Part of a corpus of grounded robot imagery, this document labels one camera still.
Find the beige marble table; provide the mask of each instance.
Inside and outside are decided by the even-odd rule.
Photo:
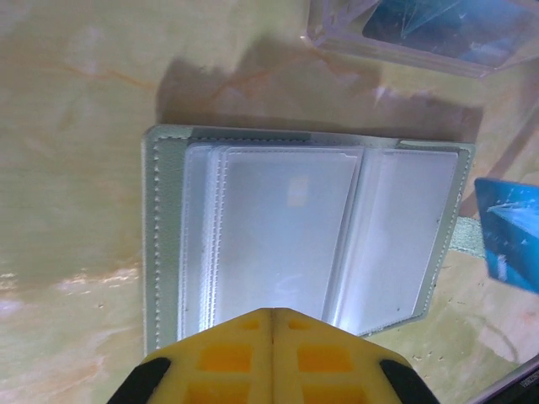
[[[275,0],[0,2],[0,402],[104,402],[142,356],[140,140],[156,122],[474,141],[539,183],[539,62],[483,80],[337,57]],[[477,215],[469,183],[462,214]],[[539,351],[539,298],[448,255],[371,339],[460,403]]]

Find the blue card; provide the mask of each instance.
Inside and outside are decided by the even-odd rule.
[[[539,187],[475,181],[492,278],[539,294]]]

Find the card holder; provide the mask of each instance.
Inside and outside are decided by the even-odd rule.
[[[143,153],[151,351],[261,306],[355,334],[424,316],[473,146],[161,125]]]

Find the table surface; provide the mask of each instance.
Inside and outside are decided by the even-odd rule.
[[[156,122],[472,141],[539,183],[539,61],[483,80],[323,54],[305,2],[0,5],[0,401],[104,402],[142,357],[141,135]],[[472,181],[462,215],[476,216]],[[371,337],[444,403],[539,351],[539,298],[450,252],[428,317]]]

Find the yellow object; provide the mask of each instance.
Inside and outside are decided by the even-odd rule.
[[[419,379],[419,389],[423,388],[421,392],[425,395],[418,402],[436,402],[402,356],[289,309],[261,309],[237,317],[151,353],[133,373],[159,361],[163,366],[168,363],[168,367],[160,370],[161,376],[160,371],[151,372],[157,382],[147,390],[147,396],[138,396],[143,400],[136,402],[406,402],[396,392],[402,387],[395,387],[388,379],[387,370],[382,370],[380,363],[384,361],[397,366],[398,373],[401,368],[405,370],[405,375],[399,373],[398,378],[413,376],[412,382],[400,380],[405,388],[407,385],[414,387],[414,382]],[[141,375],[143,372],[139,371],[139,380],[147,379],[146,376],[140,379]],[[132,381],[131,387],[141,388],[140,381]],[[111,403],[123,402],[121,398],[128,397],[121,395],[124,385]],[[417,397],[416,394],[410,400],[417,400]]]

